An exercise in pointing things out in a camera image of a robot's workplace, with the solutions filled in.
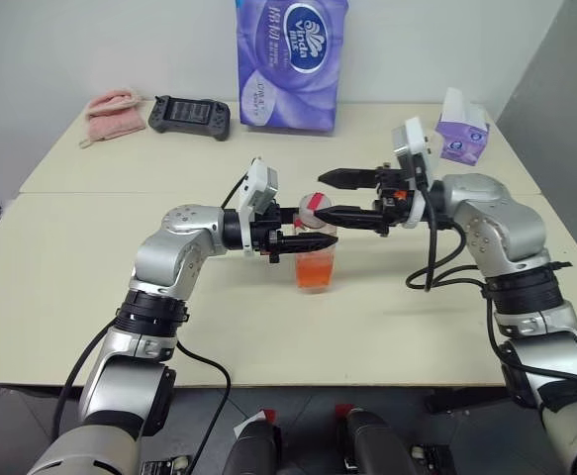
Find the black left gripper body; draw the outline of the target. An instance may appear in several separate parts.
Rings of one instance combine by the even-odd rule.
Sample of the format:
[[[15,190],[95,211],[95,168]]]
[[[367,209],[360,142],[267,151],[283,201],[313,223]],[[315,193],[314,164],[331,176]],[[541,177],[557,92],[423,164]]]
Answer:
[[[266,255],[271,264],[280,261],[279,253],[272,249],[270,236],[282,227],[281,208],[279,205],[269,205],[263,214],[255,214],[250,223],[252,249],[261,255]]]

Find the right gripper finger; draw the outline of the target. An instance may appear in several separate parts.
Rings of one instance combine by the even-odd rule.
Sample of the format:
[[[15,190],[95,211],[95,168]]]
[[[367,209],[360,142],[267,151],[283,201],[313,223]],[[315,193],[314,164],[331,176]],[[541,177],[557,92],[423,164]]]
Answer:
[[[314,216],[327,224],[345,229],[378,230],[383,225],[380,213],[355,206],[330,206],[316,210]]]
[[[344,190],[374,189],[378,183],[374,169],[358,168],[336,168],[320,175],[318,181]]]

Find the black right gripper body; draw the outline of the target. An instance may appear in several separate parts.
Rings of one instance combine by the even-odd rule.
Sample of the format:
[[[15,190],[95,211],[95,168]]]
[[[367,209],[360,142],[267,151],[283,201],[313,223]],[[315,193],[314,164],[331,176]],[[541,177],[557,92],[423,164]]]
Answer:
[[[373,208],[382,216],[376,233],[389,235],[389,229],[407,222],[413,204],[414,192],[410,190],[406,174],[401,169],[385,163],[376,168],[377,199]]]

